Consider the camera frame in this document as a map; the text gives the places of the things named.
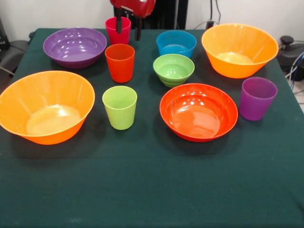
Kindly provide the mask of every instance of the green bowl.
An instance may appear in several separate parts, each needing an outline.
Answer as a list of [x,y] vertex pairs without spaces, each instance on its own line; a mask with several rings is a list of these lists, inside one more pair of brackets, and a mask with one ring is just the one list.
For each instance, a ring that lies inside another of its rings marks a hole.
[[194,63],[186,56],[166,54],[159,56],[153,63],[158,78],[168,87],[183,84],[192,75]]

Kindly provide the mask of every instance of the plastic bowl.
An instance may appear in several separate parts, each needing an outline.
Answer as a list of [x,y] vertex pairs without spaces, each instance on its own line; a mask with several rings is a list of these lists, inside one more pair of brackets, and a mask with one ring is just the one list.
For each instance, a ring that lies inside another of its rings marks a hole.
[[94,101],[93,87],[80,75],[66,71],[32,74],[0,95],[0,125],[38,144],[60,143],[78,132]]
[[153,68],[166,86],[175,87],[187,81],[195,66],[188,57],[179,54],[166,54],[154,61]]
[[230,96],[210,85],[184,84],[161,99],[164,122],[179,137],[207,142],[228,133],[238,120],[238,109]]
[[276,57],[278,43],[259,28],[222,24],[206,30],[201,38],[212,67],[231,78],[252,76]]
[[160,55],[181,54],[191,58],[196,47],[196,38],[185,31],[170,30],[161,33],[156,39]]
[[99,59],[106,44],[106,37],[95,29],[66,28],[50,35],[43,50],[63,67],[84,69]]

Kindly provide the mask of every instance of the white wall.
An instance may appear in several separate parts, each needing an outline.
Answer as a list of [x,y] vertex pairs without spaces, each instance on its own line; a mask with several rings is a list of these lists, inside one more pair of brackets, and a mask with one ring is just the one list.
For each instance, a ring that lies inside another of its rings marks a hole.
[[[213,15],[218,14],[213,0]],[[304,40],[304,0],[218,0],[221,23],[257,26],[277,40]],[[189,0],[187,29],[209,18],[209,0]],[[113,16],[109,0],[0,0],[0,17],[10,41],[28,39],[37,28],[104,28]]]
[[0,17],[10,41],[28,40],[37,28],[104,28],[113,15],[109,0],[0,0]]
[[[218,0],[220,23],[243,23],[259,27],[276,40],[290,35],[304,40],[304,0]],[[189,0],[186,28],[193,29],[210,18],[209,0]],[[213,20],[218,20],[213,0]]]

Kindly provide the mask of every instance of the lime green cup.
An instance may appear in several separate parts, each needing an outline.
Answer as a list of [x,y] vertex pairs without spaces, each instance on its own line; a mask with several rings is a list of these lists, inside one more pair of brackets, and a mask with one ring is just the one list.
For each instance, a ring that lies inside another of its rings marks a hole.
[[104,108],[113,128],[125,130],[133,125],[136,101],[137,93],[127,86],[114,86],[104,92]]

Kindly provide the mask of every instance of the orange bowl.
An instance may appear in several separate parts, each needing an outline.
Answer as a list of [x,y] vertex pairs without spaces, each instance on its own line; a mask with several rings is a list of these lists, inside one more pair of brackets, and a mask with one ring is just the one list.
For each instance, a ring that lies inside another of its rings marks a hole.
[[231,78],[252,76],[276,57],[276,40],[259,28],[222,24],[204,32],[201,42],[212,67]]
[[0,95],[0,125],[38,144],[68,140],[93,108],[95,93],[82,76],[45,71],[11,84]]
[[207,142],[228,133],[238,120],[238,109],[230,96],[210,85],[183,84],[161,99],[161,117],[179,137]]

